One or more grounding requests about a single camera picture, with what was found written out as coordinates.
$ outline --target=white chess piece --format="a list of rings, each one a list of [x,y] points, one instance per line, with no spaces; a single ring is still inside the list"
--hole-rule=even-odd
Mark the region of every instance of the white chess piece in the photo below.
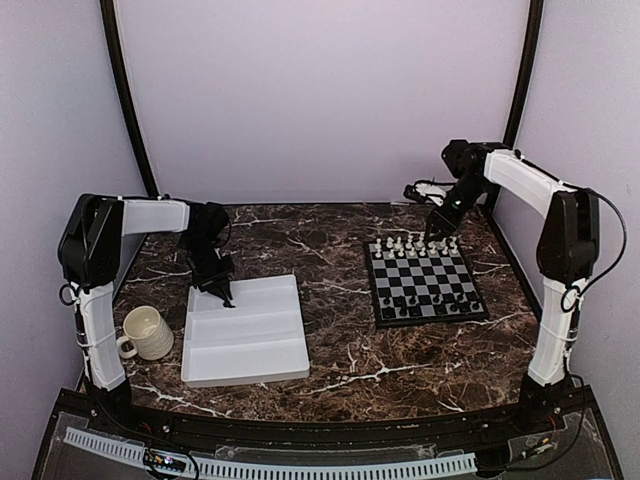
[[[422,248],[424,247],[424,232],[420,232],[420,235],[418,236],[418,241],[416,243],[416,248]]]

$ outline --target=mug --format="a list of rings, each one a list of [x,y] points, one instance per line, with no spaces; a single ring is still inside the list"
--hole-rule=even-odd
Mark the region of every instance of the mug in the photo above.
[[[124,335],[118,338],[116,345],[122,358],[140,355],[145,360],[158,360],[171,351],[173,332],[164,321],[160,312],[153,307],[138,307],[129,312],[122,325]],[[128,352],[122,345],[131,343]]]

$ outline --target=curved black pole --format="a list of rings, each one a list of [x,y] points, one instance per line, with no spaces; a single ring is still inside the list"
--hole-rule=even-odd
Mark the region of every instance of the curved black pole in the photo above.
[[[138,117],[136,116],[136,110],[133,106],[131,90],[129,90],[129,81],[124,66],[124,57],[122,56],[120,36],[118,34],[118,22],[113,2],[114,0],[100,0],[104,34],[107,39],[107,47],[109,48],[113,77],[116,81],[116,88],[118,89],[118,96],[120,97],[120,107],[122,108],[122,114],[124,115],[124,121],[127,125],[129,139],[131,140],[131,146],[133,147],[136,163],[142,176],[144,188],[147,191],[147,195],[157,197],[160,195],[160,191],[153,177],[149,157],[147,156],[147,151],[142,140],[140,125],[138,125]]]
[[[543,4],[544,0],[531,0],[529,4],[529,19],[527,21],[527,32],[524,37],[524,46],[522,47],[520,70],[518,71],[518,80],[516,81],[516,90],[513,94],[507,128],[505,129],[502,140],[502,143],[509,148],[515,146],[520,121],[522,120],[522,114],[524,112],[524,104],[527,99],[527,92],[529,91],[533,62],[536,56],[536,47],[538,46],[538,36],[540,35],[540,25],[542,24]],[[484,203],[489,211],[493,211],[493,208],[496,206],[499,193],[499,187],[489,193],[487,201]]]

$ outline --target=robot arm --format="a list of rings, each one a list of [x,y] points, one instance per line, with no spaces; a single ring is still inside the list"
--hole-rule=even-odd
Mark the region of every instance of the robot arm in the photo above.
[[[586,287],[598,257],[597,198],[563,184],[501,144],[453,140],[442,158],[458,181],[427,217],[429,240],[452,234],[494,184],[510,190],[545,218],[537,247],[544,276],[543,314],[528,374],[542,387],[557,384],[565,377],[565,358],[577,335],[580,302],[576,294]],[[412,187],[407,190],[405,196],[415,196]]]
[[[193,283],[231,307],[231,257],[220,257],[218,235],[229,224],[220,205],[181,200],[125,199],[83,195],[78,200],[58,248],[58,258],[75,306],[78,344],[85,375],[110,406],[128,403],[129,385],[118,355],[113,321],[114,280],[120,266],[121,238],[151,232],[182,232]]]

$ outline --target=white tray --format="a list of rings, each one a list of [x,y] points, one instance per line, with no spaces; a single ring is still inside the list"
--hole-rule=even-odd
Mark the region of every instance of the white tray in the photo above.
[[[189,290],[182,381],[189,387],[275,382],[309,375],[294,275],[231,282],[233,304]]]

